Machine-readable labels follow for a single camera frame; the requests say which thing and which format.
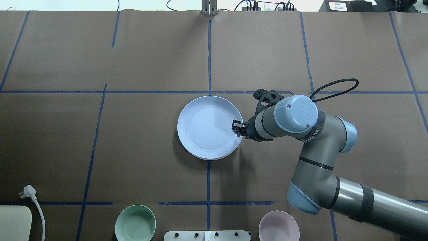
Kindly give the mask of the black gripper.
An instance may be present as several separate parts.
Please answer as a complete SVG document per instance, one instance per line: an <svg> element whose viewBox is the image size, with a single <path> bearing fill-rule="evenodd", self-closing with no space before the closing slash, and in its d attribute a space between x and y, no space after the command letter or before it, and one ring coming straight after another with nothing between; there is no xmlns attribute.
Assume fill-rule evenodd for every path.
<svg viewBox="0 0 428 241"><path fill-rule="evenodd" d="M273 137L263 137L260 131L256 130L256 118L260 113L276 105L285 97L277 93L275 90L268 91L265 89L258 89L253 94L253 97L258 100L254 116L244 123L234 119L231 129L237 136L244 136L245 139L252 139L257 142L272 141L274 139Z"/></svg>

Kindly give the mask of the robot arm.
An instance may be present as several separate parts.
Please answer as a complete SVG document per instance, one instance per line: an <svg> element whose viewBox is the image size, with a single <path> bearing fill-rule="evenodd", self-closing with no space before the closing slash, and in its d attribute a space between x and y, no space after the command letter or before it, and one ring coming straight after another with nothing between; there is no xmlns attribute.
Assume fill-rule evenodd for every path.
<svg viewBox="0 0 428 241"><path fill-rule="evenodd" d="M426 207L333 174L338 155L357 142L355 125L319 109L313 96L284 97L265 89L253 96L254 116L234 120L231 129L258 142L283 136L303 142L287 192L293 207L312 215L325 208L414 241L427 240Z"/></svg>

